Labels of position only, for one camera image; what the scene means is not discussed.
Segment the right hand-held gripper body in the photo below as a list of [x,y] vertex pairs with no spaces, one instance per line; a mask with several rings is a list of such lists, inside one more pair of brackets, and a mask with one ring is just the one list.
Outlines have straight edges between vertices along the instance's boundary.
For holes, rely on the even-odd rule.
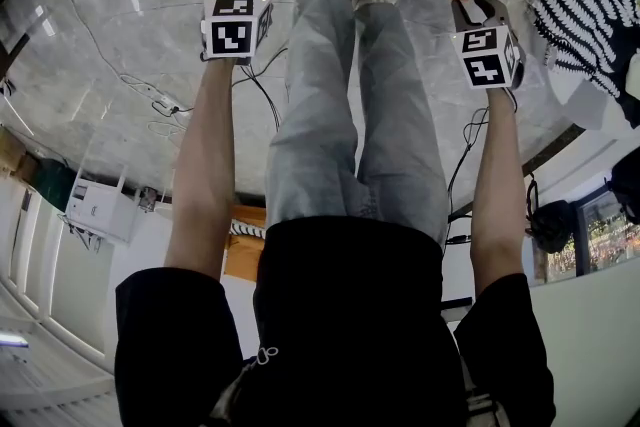
[[525,51],[503,17],[483,23],[455,20],[451,36],[471,89],[517,89],[524,77]]

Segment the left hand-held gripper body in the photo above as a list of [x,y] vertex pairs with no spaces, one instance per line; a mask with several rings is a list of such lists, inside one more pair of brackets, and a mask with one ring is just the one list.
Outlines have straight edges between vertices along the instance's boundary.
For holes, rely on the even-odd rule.
[[272,0],[204,0],[201,60],[249,64],[271,28],[272,12]]

